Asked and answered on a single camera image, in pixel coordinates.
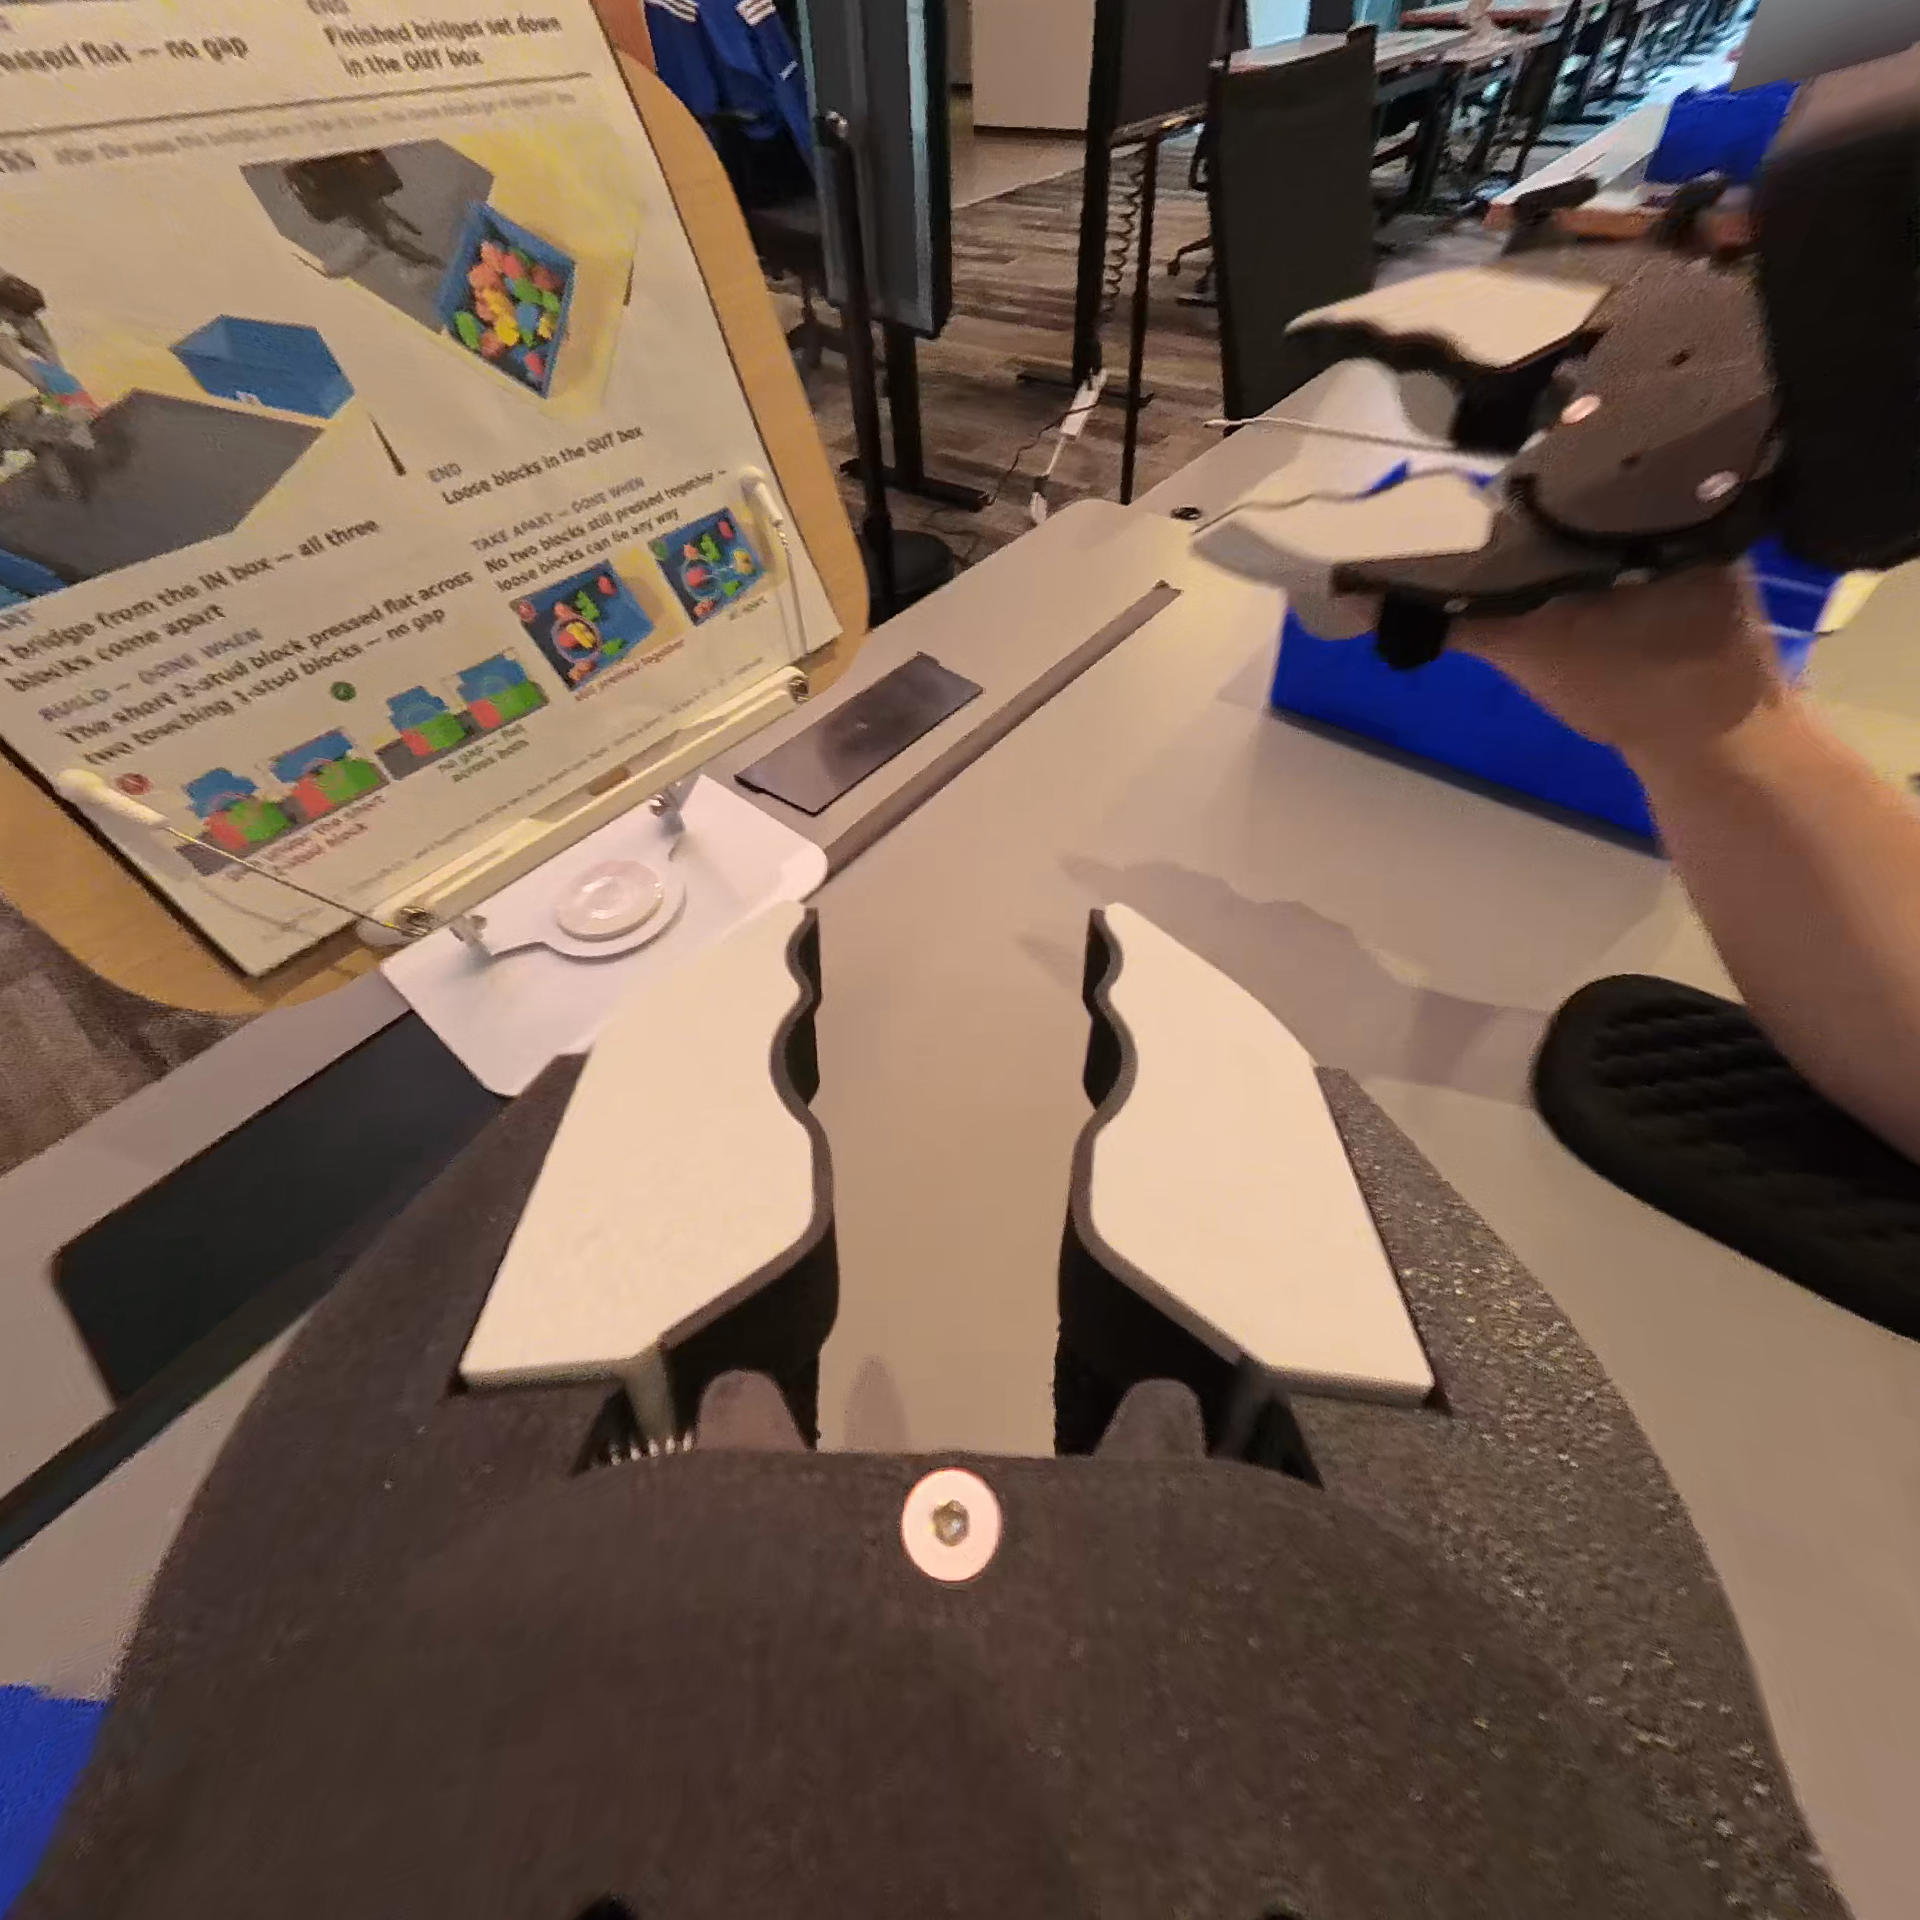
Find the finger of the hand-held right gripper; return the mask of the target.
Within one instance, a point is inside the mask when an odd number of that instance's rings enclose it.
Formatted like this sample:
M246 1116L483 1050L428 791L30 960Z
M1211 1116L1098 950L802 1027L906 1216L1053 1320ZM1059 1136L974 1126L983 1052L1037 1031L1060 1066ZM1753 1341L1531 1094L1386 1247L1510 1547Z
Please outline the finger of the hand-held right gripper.
M1612 291L1590 279L1450 269L1324 303L1287 324L1332 360L1438 376L1453 394L1450 440L1521 450L1539 431L1557 370L1601 335Z
M1243 499L1190 532L1199 563L1278 588L1324 639L1372 635L1423 668L1453 627L1521 616L1619 583L1625 559L1542 526L1498 475L1390 475L1338 495Z

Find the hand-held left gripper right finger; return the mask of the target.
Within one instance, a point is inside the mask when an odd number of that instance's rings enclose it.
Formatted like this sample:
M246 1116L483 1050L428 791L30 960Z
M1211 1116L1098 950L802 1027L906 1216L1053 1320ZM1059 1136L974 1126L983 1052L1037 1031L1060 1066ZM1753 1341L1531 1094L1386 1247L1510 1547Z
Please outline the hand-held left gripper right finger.
M1087 918L1087 1123L1065 1199L1065 1451L1149 1383L1209 1454L1302 1454L1298 1400L1438 1379L1308 1046L1132 904Z

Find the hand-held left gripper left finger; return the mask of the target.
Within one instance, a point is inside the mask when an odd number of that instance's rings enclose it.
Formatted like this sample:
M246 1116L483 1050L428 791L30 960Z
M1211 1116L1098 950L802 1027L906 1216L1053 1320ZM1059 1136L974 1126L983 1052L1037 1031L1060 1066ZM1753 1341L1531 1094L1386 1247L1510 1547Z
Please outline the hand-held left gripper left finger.
M644 1450L769 1375L819 1439L831 1158L819 911L775 903L627 997L583 1059L459 1359L468 1389L625 1394Z

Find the person's right forearm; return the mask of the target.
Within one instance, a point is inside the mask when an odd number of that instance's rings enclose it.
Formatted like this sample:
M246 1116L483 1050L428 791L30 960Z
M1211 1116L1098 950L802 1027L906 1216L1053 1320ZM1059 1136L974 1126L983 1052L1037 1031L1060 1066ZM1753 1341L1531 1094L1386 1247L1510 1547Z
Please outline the person's right forearm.
M1654 704L1621 750L1766 1043L1915 1162L1915 797L1786 686Z

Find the tall brown-top desk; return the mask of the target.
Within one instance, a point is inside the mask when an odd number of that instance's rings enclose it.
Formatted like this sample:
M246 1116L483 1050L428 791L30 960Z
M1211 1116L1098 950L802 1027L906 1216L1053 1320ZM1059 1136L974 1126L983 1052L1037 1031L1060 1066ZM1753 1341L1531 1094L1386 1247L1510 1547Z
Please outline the tall brown-top desk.
M1073 351L1059 367L1042 363L1019 366L1015 380L1044 394L1073 397L1082 382L1098 370L1107 370L1101 349L1107 312L1110 302L1119 296L1119 277L1125 271L1134 277L1119 386L1119 501L1132 502L1135 495L1139 426L1140 411L1147 405L1147 279L1161 187L1161 151L1172 136L1199 130L1206 123L1215 70L1227 56L1211 66L1205 108L1116 132L1110 120L1116 55L1118 3L1094 3L1083 130L1083 190L1073 286Z

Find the person's right hand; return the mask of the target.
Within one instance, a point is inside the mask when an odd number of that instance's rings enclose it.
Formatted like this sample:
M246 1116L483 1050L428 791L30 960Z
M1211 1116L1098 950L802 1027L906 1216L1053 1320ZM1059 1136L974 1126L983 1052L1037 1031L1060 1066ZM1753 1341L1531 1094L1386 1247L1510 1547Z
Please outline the person's right hand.
M1466 616L1452 643L1635 764L1689 760L1805 718L1742 563Z

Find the black office chair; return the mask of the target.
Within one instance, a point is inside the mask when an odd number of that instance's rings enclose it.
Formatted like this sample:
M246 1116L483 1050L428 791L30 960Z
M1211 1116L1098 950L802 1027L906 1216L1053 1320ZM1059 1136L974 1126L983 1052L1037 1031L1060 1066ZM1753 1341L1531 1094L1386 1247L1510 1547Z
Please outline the black office chair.
M1375 32L1215 70L1205 123L1223 416L1255 418L1332 358L1292 342L1310 309L1375 282Z

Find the white stand base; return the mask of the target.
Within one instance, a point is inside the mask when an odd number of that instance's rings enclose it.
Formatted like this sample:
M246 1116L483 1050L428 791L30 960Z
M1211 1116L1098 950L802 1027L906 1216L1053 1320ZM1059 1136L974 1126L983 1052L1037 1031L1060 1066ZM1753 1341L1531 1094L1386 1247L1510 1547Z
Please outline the white stand base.
M514 1098L643 983L825 877L822 848L702 775L676 828L635 807L481 903L475 939L437 931L379 974L485 1090Z

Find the small blue bin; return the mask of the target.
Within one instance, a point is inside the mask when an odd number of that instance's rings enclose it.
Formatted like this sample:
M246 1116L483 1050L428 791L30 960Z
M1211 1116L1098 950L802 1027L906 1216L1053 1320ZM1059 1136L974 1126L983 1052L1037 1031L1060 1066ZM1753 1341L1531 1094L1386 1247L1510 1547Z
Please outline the small blue bin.
M1645 186L1685 186L1717 176L1750 186L1779 135L1797 83L1692 86L1674 96L1644 164Z

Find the white power strip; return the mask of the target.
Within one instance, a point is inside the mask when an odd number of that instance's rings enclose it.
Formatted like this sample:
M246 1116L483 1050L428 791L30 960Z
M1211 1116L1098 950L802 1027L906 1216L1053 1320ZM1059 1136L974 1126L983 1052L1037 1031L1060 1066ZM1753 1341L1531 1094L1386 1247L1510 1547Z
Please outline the white power strip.
M1003 468L996 495L1025 472L1025 522L1029 526L1039 527L1053 515L1060 466L1067 452L1085 436L1092 413L1107 397L1108 380L1108 370L1098 370L1082 382L1065 411L1037 435L1029 436Z

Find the black hanging box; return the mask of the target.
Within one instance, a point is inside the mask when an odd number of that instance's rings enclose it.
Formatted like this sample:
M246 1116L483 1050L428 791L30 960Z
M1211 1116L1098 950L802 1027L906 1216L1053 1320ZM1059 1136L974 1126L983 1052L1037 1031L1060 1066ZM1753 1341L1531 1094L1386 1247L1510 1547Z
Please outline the black hanging box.
M1110 127L1206 104L1211 66L1245 46L1245 3L1118 3Z

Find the black round mat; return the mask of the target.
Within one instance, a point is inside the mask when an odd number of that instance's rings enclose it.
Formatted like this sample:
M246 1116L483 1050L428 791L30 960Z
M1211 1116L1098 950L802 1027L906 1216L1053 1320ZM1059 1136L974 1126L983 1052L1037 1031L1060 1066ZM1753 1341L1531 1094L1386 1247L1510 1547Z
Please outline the black round mat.
M1529 1090L1614 1189L1918 1339L1918 1166L1814 1092L1740 1003L1659 976L1593 981L1548 1021Z

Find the dark display on stand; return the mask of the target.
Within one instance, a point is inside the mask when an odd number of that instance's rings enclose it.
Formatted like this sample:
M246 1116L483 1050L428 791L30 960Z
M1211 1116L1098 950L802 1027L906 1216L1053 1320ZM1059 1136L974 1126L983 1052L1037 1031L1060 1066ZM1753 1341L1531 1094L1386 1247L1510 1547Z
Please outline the dark display on stand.
M918 344L953 306L948 21L945 3L799 3L806 102L844 123L857 251L890 426L891 490L983 511L987 491L934 478L921 435Z

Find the blue cloth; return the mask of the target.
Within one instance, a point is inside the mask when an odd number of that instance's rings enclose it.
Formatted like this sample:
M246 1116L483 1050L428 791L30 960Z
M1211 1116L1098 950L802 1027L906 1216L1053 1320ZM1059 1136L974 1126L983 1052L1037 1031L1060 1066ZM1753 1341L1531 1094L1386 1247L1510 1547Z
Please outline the blue cloth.
M812 160L806 70L780 3L644 3L643 19L661 80L698 120Z

